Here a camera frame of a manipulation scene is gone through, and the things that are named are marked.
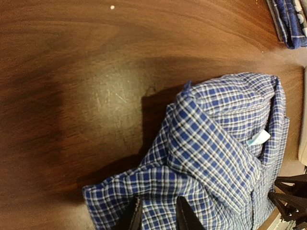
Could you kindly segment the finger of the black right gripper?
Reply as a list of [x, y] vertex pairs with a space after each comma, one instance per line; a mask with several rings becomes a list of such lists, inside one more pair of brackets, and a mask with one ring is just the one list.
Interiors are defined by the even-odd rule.
[[293, 195], [269, 193], [269, 199], [278, 208], [285, 221], [307, 221], [307, 199]]
[[307, 175], [296, 175], [289, 177], [277, 177], [275, 186], [285, 194], [306, 194], [307, 193]]

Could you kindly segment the blue checked long sleeve shirt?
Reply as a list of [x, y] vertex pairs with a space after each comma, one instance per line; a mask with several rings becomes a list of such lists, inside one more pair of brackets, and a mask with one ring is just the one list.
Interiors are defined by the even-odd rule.
[[97, 230], [142, 199], [142, 229], [174, 230], [185, 197], [207, 230], [256, 230], [274, 211], [289, 118], [277, 76], [239, 73], [187, 84], [140, 165], [83, 188]]

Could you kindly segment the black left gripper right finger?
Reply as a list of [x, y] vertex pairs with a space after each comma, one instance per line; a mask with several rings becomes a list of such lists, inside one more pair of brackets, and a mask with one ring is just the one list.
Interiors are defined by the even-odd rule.
[[177, 230], [204, 230], [200, 220], [183, 196], [177, 197], [176, 225]]

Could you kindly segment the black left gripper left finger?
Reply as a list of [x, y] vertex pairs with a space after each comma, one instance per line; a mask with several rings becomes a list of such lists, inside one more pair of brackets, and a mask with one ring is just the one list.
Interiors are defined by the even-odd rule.
[[142, 229], [142, 199], [134, 197], [113, 230], [141, 230]]

